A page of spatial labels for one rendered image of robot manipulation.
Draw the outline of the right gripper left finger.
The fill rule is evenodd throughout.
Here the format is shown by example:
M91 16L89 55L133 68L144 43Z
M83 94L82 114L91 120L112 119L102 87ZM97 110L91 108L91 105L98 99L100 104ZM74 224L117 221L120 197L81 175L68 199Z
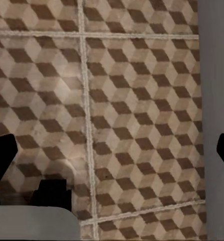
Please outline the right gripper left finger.
M18 152L13 134L0 137L0 180Z

